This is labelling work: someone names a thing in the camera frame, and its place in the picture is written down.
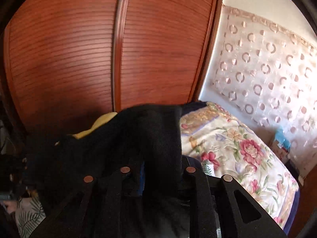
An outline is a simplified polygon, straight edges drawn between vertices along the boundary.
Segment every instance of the blue fabric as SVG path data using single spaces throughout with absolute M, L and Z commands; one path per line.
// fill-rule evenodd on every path
M 200 108 L 206 107 L 207 103 L 206 102 L 190 102 L 187 104 L 182 105 L 182 116 L 184 116 L 185 114 L 188 114 L 192 111 L 196 111 Z
M 190 166 L 193 166 L 193 167 L 195 167 L 197 169 L 202 170 L 201 163 L 196 158 L 185 156 L 185 155 L 183 155 L 183 156 L 188 159 L 188 162 L 189 162 Z
M 142 196 L 142 193 L 144 191 L 144 186 L 145 186 L 145 172 L 144 172 L 144 162 L 143 162 L 140 169 L 140 185 L 139 185 L 139 189 L 137 190 L 137 194 L 139 196 Z
M 294 202 L 293 202 L 293 205 L 292 205 L 292 209 L 291 209 L 291 212 L 289 214 L 288 220 L 286 221 L 286 224 L 285 224 L 284 229 L 283 229 L 285 234 L 289 233 L 289 231 L 291 229 L 291 226 L 293 224 L 293 221 L 294 221 L 294 218 L 295 218 L 295 215 L 296 215 L 296 212 L 297 212 L 297 208 L 298 208 L 299 196 L 300 196 L 300 192 L 298 190 L 297 192 L 295 192 L 295 197 L 294 197 Z

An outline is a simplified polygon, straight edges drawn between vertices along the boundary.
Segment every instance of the black metal frame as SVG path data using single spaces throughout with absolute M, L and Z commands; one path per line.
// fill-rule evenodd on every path
M 190 197 L 190 238 L 216 238 L 217 216 L 223 238 L 287 238 L 269 214 L 231 176 L 206 176 L 202 170 L 194 167 L 191 167 L 192 172 L 188 172 L 188 160 L 183 158 L 182 164 L 184 172 L 178 191 Z M 94 179 L 90 183 L 83 181 L 42 221 L 30 238 L 81 237 L 88 204 L 91 197 L 96 195 L 93 192 L 95 188 L 105 194 L 101 198 L 100 213 L 96 219 L 101 224 L 97 225 L 98 230 L 94 230 L 95 237 L 121 238 L 121 199 L 139 188 L 135 177 L 139 178 L 140 171 L 141 167 L 131 168 L 128 173 L 118 169 L 111 176 Z M 63 221 L 58 220 L 59 215 L 67 211 L 67 206 L 77 196 L 80 196 L 80 204 L 71 215 L 71 224 L 64 225 Z

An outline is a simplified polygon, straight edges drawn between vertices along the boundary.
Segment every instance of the pink flower print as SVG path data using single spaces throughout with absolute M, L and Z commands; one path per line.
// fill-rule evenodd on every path
M 216 154 L 213 153 L 212 151 L 210 151 L 208 154 L 206 152 L 201 154 L 202 161 L 209 160 L 211 163 L 213 163 L 214 169 L 218 170 L 220 164 L 219 164 L 218 160 L 216 160 L 215 158 L 216 158 Z
M 259 188 L 258 182 L 256 179 L 250 182 L 250 185 L 252 187 L 252 193 L 256 192 Z
M 283 222 L 283 219 L 281 219 L 280 217 L 275 217 L 275 218 L 273 218 L 274 219 L 274 221 L 276 222 L 276 223 L 278 223 L 279 225 Z
M 230 113 L 229 113 L 228 111 L 224 110 L 220 105 L 218 105 L 218 104 L 215 103 L 215 107 L 216 107 L 219 111 L 222 111 L 222 112 L 224 112 L 224 113 L 226 113 L 227 115 L 230 116 Z
M 254 165 L 255 162 L 260 165 L 262 158 L 264 157 L 260 146 L 254 140 L 242 140 L 240 141 L 240 153 L 243 155 L 243 159 L 249 164 Z
M 284 194 L 284 191 L 285 191 L 285 186 L 282 184 L 282 181 L 278 181 L 277 184 L 277 190 L 278 190 L 278 193 L 279 195 L 283 195 Z
M 256 167 L 255 165 L 248 164 L 248 165 L 245 167 L 245 170 L 246 170 L 248 173 L 254 174 L 254 173 L 256 173 L 256 171 L 257 171 L 257 167 Z

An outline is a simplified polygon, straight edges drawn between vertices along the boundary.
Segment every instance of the wooden door frame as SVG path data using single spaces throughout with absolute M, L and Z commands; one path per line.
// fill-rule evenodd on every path
M 221 7 L 222 0 L 214 0 L 213 7 L 210 12 L 208 30 L 206 33 L 206 44 L 204 44 L 204 48 L 202 50 L 201 59 L 197 68 L 195 80 L 191 89 L 190 96 L 188 98 L 188 102 L 194 102 L 199 100 L 199 94 L 201 92 L 202 85 L 206 77 L 213 49 L 215 47 L 215 41 L 221 14 Z
M 129 0 L 118 0 L 112 41 L 111 92 L 114 112 L 121 111 L 121 61 Z

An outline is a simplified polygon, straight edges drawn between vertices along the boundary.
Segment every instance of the black cloth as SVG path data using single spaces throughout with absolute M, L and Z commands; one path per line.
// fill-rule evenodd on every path
M 188 199 L 177 195 L 182 175 L 179 120 L 183 112 L 204 106 L 201 102 L 136 106 L 79 140 L 69 135 L 56 146 L 38 143 L 30 149 L 42 150 L 42 157 L 30 157 L 25 181 L 37 188 L 49 215 L 85 176 L 109 176 L 134 158 L 142 158 L 145 189 L 142 197 L 127 197 L 122 202 L 124 237 L 188 237 Z M 96 205 L 87 212 L 91 218 L 98 210 Z M 95 225 L 89 221 L 85 236 L 93 237 Z

